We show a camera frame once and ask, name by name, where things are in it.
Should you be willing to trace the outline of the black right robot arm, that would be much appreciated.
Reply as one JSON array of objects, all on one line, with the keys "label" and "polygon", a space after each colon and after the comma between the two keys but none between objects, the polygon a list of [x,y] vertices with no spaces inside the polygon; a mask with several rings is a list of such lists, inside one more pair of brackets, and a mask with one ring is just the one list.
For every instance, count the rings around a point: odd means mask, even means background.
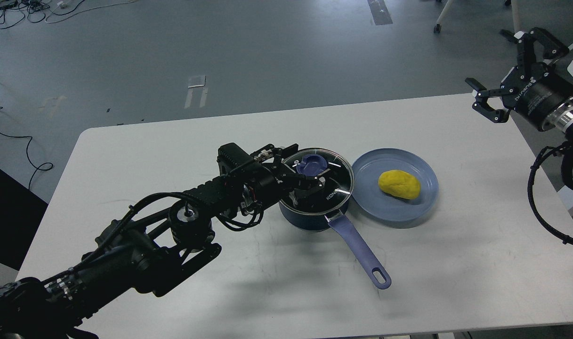
[{"label": "black right robot arm", "polygon": [[472,108],[494,124],[503,124],[511,113],[516,113],[538,132],[557,129],[562,133],[561,144],[547,145],[536,155],[530,166],[527,197],[538,223],[562,244],[573,246],[573,236],[555,228],[540,214],[534,196],[537,172],[551,157],[559,157],[560,182],[573,192],[573,83],[556,72],[556,62],[567,56],[570,48],[544,28],[534,27],[527,32],[500,30],[500,34],[515,45],[515,64],[494,89],[472,77],[465,79],[473,89]]}]

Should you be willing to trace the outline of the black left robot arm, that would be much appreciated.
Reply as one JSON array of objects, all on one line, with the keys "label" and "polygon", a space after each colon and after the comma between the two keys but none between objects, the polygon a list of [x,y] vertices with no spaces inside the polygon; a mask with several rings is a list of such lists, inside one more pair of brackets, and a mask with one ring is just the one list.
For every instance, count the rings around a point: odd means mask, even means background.
[{"label": "black left robot arm", "polygon": [[220,146],[219,176],[187,191],[142,198],[64,272],[0,286],[0,339],[94,339],[80,330],[83,320],[129,289],[168,294],[220,254],[213,218],[241,232],[290,193],[324,187],[321,173],[285,163],[298,150],[297,144],[268,144],[253,153],[235,143]]}]

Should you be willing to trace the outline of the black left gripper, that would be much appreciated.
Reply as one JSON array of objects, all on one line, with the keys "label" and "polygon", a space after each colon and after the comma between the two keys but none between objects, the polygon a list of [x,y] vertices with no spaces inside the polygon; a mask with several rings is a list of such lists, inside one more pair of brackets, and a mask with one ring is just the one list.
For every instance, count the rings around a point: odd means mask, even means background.
[{"label": "black left gripper", "polygon": [[[277,147],[267,144],[248,153],[235,143],[218,148],[217,211],[261,212],[287,194],[283,160],[299,151],[299,144]],[[310,208],[326,188],[333,171],[323,171],[295,187],[286,198],[291,208]]]}]

